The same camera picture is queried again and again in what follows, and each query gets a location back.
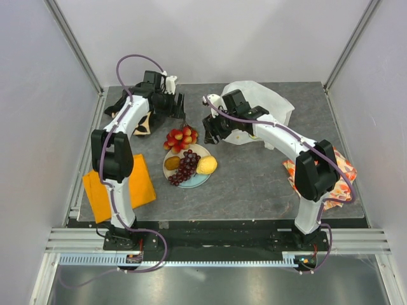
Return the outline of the red fake cherry bunch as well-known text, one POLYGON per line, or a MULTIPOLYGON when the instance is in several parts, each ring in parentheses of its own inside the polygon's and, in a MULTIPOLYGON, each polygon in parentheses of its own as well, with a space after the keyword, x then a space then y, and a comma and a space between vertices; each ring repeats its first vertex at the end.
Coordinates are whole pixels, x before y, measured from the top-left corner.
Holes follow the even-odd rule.
POLYGON ((198 131, 192 127, 185 119, 182 120, 179 128, 173 128, 166 136, 163 148, 178 154, 181 151, 192 152, 192 145, 198 142, 198 131))

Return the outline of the yellow fake lemon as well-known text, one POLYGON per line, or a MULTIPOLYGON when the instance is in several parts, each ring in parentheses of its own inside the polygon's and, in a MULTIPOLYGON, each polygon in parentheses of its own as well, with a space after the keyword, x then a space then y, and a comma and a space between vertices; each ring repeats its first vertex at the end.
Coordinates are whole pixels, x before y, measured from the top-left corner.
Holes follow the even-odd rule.
POLYGON ((217 160, 213 156, 204 156, 200 158, 196 173, 200 175, 210 175, 216 171, 218 166, 217 160))

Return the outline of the dark red fake grapes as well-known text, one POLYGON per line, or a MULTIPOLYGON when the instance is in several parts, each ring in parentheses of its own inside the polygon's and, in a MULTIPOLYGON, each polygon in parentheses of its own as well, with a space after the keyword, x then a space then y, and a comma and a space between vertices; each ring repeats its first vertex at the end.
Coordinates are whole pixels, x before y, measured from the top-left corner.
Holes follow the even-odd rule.
POLYGON ((178 186, 180 182, 188 180, 194 173, 196 173, 198 162, 201 158, 195 152, 183 152, 184 157, 181 158, 177 173, 169 177, 168 181, 173 186, 178 186))

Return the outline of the brown fake kiwi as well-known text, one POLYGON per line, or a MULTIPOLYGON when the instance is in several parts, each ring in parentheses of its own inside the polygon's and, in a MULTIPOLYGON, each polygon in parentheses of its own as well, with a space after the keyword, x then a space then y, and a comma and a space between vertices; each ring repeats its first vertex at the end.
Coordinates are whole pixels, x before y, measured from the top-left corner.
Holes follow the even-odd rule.
POLYGON ((181 162, 180 157, 178 156, 172 156, 169 157, 165 160, 164 162, 164 167, 168 170, 168 171, 172 171, 172 170, 176 170, 179 168, 179 164, 181 162))

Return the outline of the white plastic bag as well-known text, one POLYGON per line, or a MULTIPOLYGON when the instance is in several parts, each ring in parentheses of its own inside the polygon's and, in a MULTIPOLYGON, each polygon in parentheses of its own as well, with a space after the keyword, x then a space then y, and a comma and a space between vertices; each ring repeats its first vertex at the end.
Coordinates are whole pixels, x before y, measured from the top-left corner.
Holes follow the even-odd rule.
MULTIPOLYGON (((227 84, 221 96, 240 90, 245 100, 249 102, 251 108, 261 106, 281 124, 288 125, 292 112, 295 107, 286 98, 279 95, 277 92, 255 82, 255 81, 235 81, 227 84)), ((248 135, 240 130, 234 130, 224 139, 225 142, 234 145, 244 145, 251 142, 263 142, 260 138, 248 135)))

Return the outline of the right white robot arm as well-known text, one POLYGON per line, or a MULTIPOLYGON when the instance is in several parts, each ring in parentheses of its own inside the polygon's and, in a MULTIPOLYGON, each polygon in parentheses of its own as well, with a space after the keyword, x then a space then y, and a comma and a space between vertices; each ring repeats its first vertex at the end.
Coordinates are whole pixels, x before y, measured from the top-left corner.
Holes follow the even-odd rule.
POLYGON ((202 103, 211 108, 211 114, 202 121, 205 143, 217 144, 238 130, 270 144, 294 162, 300 207, 291 242, 298 250, 306 250, 314 243, 313 232, 321 224, 322 201, 340 178, 332 144, 300 135, 260 105, 251 107, 240 90, 222 97, 206 95, 202 103))

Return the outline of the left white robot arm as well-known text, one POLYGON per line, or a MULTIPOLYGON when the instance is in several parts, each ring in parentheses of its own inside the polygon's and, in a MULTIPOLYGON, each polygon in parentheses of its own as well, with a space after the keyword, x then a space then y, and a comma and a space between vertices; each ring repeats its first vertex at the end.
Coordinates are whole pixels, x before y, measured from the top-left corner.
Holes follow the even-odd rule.
POLYGON ((126 250, 137 247, 140 240, 130 202, 129 177, 134 168, 130 137, 148 114, 185 118, 184 95, 176 93, 177 82, 177 76, 166 72, 146 71, 139 84, 124 89, 113 120, 91 134, 92 166, 106 187, 111 225, 121 230, 117 241, 126 250))

